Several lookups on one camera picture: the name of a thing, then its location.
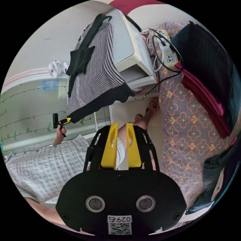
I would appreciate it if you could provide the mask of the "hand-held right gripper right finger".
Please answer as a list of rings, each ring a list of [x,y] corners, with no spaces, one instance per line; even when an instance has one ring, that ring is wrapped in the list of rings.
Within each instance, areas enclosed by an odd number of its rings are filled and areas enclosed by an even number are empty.
[[[132,123],[126,124],[128,168],[140,168],[142,165],[135,131]]]

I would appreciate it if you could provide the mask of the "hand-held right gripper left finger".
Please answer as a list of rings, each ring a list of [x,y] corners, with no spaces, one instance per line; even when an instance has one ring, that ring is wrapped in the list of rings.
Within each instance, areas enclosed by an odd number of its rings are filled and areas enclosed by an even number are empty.
[[[107,139],[101,160],[105,169],[116,169],[118,124],[112,123],[107,127]]]

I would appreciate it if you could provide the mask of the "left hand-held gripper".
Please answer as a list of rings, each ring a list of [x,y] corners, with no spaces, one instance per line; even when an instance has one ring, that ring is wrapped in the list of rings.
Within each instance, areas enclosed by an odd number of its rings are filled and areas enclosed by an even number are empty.
[[[71,122],[71,118],[65,118],[65,119],[63,119],[62,122],[59,121],[58,125],[60,126],[60,130],[63,128],[64,125],[68,124],[69,122]]]

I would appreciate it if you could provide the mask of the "person's left hand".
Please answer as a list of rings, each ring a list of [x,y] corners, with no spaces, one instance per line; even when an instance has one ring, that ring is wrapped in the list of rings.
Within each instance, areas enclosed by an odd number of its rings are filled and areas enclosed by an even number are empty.
[[[62,133],[63,133],[63,134],[66,134],[66,129],[65,129],[65,127],[63,127],[63,128],[60,130],[60,126],[58,126],[57,129],[56,129],[56,140],[57,140],[58,142],[62,142],[63,139],[64,139]]]

